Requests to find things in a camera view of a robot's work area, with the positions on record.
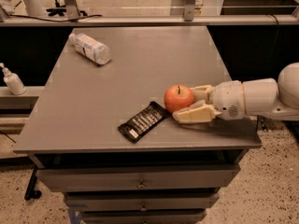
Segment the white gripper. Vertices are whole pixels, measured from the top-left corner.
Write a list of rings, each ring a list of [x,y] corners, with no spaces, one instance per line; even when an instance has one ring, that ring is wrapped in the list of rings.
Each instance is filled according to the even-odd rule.
[[[213,87],[202,85],[192,88],[195,103],[173,113],[175,121],[184,124],[210,122],[218,117],[224,120],[245,116],[243,84],[227,81]]]

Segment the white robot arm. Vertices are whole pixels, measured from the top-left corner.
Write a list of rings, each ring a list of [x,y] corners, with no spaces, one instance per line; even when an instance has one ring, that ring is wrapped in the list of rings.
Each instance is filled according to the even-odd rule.
[[[262,116],[276,120],[299,120],[299,63],[284,67],[278,79],[226,81],[192,88],[195,102],[173,113],[182,124]]]

